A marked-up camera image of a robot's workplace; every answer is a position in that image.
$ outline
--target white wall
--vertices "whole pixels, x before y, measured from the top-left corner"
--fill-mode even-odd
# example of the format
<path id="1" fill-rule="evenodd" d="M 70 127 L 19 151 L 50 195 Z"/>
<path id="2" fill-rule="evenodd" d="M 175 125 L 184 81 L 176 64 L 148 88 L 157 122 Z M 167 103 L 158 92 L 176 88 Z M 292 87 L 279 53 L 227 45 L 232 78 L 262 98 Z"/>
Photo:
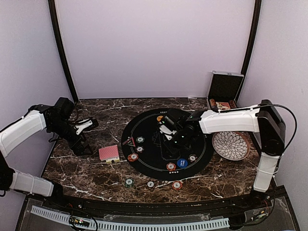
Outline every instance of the white wall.
<path id="1" fill-rule="evenodd" d="M 302 230 L 308 227 L 308 1 L 263 1 L 241 106 L 270 99 L 295 113 L 298 132 L 277 175 L 290 195 Z M 280 110 L 288 139 L 293 120 Z"/>
<path id="2" fill-rule="evenodd" d="M 0 1 L 0 129 L 34 104 L 70 97 L 52 31 L 47 0 Z M 51 144 L 42 131 L 7 158 L 20 171 L 40 176 Z M 24 196 L 0 198 L 0 229 L 15 230 Z"/>
<path id="3" fill-rule="evenodd" d="M 79 98 L 205 97 L 240 72 L 253 0 L 58 0 Z"/>

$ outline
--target black circular poker table top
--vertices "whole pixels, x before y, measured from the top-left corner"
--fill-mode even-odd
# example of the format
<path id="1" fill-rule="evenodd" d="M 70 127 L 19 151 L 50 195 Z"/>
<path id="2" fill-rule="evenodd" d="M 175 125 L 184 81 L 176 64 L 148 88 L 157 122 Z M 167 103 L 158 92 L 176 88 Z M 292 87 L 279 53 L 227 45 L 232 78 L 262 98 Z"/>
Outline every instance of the black circular poker table top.
<path id="1" fill-rule="evenodd" d="M 214 148 L 212 136 L 202 134 L 192 141 L 190 149 L 177 147 L 170 152 L 165 145 L 167 138 L 159 130 L 159 119 L 168 109 L 153 109 L 133 118 L 123 131 L 121 143 L 125 158 L 137 171 L 173 181 L 192 177 L 204 169 Z M 191 114 L 182 112 L 187 117 Z"/>

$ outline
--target marble table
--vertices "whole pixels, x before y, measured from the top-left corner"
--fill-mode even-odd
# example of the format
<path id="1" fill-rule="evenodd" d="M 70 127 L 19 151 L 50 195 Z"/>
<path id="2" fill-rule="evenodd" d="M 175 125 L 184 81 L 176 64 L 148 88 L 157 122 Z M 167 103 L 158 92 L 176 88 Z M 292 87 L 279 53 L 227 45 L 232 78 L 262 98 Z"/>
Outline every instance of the marble table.
<path id="1" fill-rule="evenodd" d="M 259 155 L 249 137 L 250 153 L 241 161 L 226 160 L 214 153 L 210 163 L 197 175 L 182 179 L 181 190 L 172 182 L 159 181 L 137 172 L 125 160 L 121 136 L 126 124 L 138 114 L 155 108 L 178 108 L 193 112 L 207 109 L 206 99 L 97 99 L 81 100 L 76 105 L 79 118 L 94 117 L 99 126 L 85 136 L 93 148 L 92 156 L 75 156 L 65 140 L 59 140 L 47 162 L 43 177 L 63 185 L 64 193 L 81 198 L 131 203 L 182 203 L 228 198 L 251 190 Z M 98 149 L 117 144 L 120 162 L 106 164 Z M 134 187 L 126 188 L 125 179 L 133 178 Z M 155 187 L 147 187 L 148 181 Z"/>

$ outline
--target black vertical pole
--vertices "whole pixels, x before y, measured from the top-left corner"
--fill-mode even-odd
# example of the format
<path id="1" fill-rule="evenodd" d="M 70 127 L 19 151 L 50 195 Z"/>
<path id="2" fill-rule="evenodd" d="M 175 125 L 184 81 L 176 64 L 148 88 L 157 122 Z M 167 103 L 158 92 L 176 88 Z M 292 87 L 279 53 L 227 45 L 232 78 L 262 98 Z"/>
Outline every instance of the black vertical pole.
<path id="1" fill-rule="evenodd" d="M 64 70 L 65 78 L 69 87 L 69 90 L 72 94 L 73 100 L 75 103 L 79 101 L 76 89 L 73 83 L 73 79 L 71 76 L 71 73 L 69 71 L 66 55 L 64 52 L 64 47 L 62 43 L 62 38 L 61 38 L 61 33 L 60 33 L 60 28 L 59 28 L 59 22 L 58 22 L 58 17 L 57 17 L 57 10 L 55 6 L 54 0 L 48 0 L 49 4 L 49 11 L 50 11 L 50 16 L 51 16 L 51 22 L 52 22 L 52 27 L 53 27 L 53 32 L 54 32 L 54 37 L 56 39 L 57 47 L 58 47 L 58 52 L 60 55 L 62 67 Z"/>
<path id="2" fill-rule="evenodd" d="M 243 62 L 242 70 L 241 70 L 241 74 L 244 75 L 244 78 L 246 78 L 247 70 L 248 70 L 248 67 L 249 67 L 249 62 L 250 62 L 251 55 L 252 55 L 252 50 L 254 48 L 254 43 L 255 43 L 257 28 L 258 28 L 258 22 L 259 22 L 259 17 L 260 17 L 260 12 L 261 12 L 261 3 L 262 3 L 262 0 L 255 0 L 254 15 L 253 15 L 253 18 L 252 18 L 246 54 L 245 54 L 245 57 L 244 57 L 244 62 Z M 239 92 L 241 92 L 241 90 L 242 90 L 243 83 L 244 83 L 244 81 L 242 82 L 242 84 L 240 86 Z"/>

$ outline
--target patterned bowl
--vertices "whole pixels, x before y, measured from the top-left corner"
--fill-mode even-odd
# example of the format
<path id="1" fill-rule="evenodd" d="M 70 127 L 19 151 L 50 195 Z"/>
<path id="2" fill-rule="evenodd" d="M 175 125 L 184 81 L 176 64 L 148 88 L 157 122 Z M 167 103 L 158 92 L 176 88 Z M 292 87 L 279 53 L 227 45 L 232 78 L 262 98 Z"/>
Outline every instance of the patterned bowl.
<path id="1" fill-rule="evenodd" d="M 212 143 L 215 151 L 228 160 L 243 160 L 249 154 L 248 140 L 239 132 L 217 132 L 213 135 Z"/>

